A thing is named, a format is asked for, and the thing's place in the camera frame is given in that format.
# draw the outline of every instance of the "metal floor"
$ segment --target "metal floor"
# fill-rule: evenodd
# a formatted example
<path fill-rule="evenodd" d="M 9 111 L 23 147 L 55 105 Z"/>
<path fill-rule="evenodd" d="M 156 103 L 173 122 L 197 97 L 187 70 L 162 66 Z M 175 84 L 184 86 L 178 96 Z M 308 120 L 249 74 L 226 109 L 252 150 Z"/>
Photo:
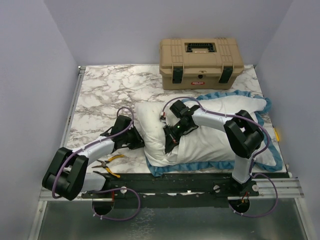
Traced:
<path fill-rule="evenodd" d="M 251 215 L 267 212 L 274 199 L 251 200 Z M 112 217 L 134 209 L 117 209 Z M 49 201 L 40 240 L 306 240 L 295 199 L 279 199 L 271 215 L 245 218 L 229 208 L 143 208 L 125 222 L 93 217 L 89 201 Z"/>

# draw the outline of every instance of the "blue ruffled fabric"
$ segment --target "blue ruffled fabric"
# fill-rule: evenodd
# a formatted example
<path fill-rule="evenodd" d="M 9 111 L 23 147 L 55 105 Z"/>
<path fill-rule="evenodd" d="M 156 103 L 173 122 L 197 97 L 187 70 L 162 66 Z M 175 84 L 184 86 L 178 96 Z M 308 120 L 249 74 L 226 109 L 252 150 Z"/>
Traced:
<path fill-rule="evenodd" d="M 210 99 L 218 99 L 218 98 L 223 98 L 227 96 L 245 96 L 248 98 L 251 98 L 251 92 L 249 91 L 240 91 L 236 90 L 233 92 L 213 92 L 213 93 L 208 93 L 206 95 L 200 95 L 196 99 L 198 100 L 210 100 Z M 264 120 L 262 119 L 260 114 L 265 114 L 268 113 L 269 110 L 271 109 L 271 100 L 267 97 L 262 97 L 262 96 L 257 96 L 255 95 L 253 98 L 256 99 L 265 99 L 266 100 L 266 106 L 262 111 L 257 111 L 255 112 L 255 116 L 258 120 L 258 123 L 263 126 L 265 124 Z M 264 143 L 267 144 L 267 138 L 264 136 Z M 268 172 L 275 172 L 279 171 L 282 169 L 282 159 L 280 157 L 279 152 L 275 148 L 272 142 L 270 142 L 268 149 L 273 155 L 273 158 L 275 160 L 275 166 L 268 166 L 262 163 L 256 162 L 255 164 L 258 165 L 261 169 L 266 170 Z M 146 164 L 148 168 L 150 169 L 150 172 L 152 175 L 155 177 L 161 176 L 163 173 L 169 173 L 169 172 L 174 172 L 174 171 L 196 171 L 200 169 L 207 169 L 207 168 L 212 168 L 215 167 L 216 169 L 233 169 L 235 165 L 234 160 L 230 161 L 200 161 L 200 162 L 191 162 L 191 163 L 180 163 L 176 165 L 170 165 L 170 166 L 152 166 L 150 162 L 146 159 Z"/>

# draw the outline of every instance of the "pillow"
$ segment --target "pillow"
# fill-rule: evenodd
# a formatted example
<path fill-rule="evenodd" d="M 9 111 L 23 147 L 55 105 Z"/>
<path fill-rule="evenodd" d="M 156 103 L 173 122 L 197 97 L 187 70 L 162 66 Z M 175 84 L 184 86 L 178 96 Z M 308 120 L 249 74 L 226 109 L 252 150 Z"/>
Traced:
<path fill-rule="evenodd" d="M 201 100 L 205 109 L 234 114 L 240 110 L 246 110 L 252 119 L 258 122 L 255 112 L 263 111 L 267 101 L 263 98 L 252 98 L 243 95 L 230 95 L 216 99 Z M 192 107 L 197 103 L 187 101 L 185 104 Z M 141 136 L 144 140 L 144 152 L 152 166 L 166 167 L 177 164 L 194 162 L 221 162 L 232 161 L 235 153 L 232 151 L 227 135 L 217 129 L 200 126 L 191 133 L 184 135 L 180 143 L 171 152 L 165 154 L 164 123 L 160 121 L 160 113 L 164 102 L 140 102 L 135 105 L 137 118 L 141 124 Z M 179 121 L 166 107 L 166 122 L 174 125 Z M 269 149 L 256 157 L 256 162 L 263 165 L 275 166 L 276 162 Z"/>

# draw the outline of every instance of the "red label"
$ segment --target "red label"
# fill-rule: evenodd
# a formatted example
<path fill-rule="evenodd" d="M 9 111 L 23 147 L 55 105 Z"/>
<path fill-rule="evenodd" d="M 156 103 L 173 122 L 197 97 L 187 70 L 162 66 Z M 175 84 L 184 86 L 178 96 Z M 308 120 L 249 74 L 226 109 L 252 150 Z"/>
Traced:
<path fill-rule="evenodd" d="M 191 84 L 192 85 L 204 85 L 205 83 L 203 81 L 193 81 Z"/>

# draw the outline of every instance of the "toolbox handle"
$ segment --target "toolbox handle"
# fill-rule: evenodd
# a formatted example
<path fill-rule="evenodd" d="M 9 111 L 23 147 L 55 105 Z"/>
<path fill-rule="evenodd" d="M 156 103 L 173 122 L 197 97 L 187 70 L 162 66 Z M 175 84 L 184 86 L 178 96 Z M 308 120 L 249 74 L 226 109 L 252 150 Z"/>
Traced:
<path fill-rule="evenodd" d="M 208 49 L 209 53 L 214 53 L 215 52 L 214 45 L 212 43 L 205 43 L 205 42 L 188 43 L 188 45 L 186 47 L 186 52 L 187 53 L 192 53 L 192 49 Z"/>

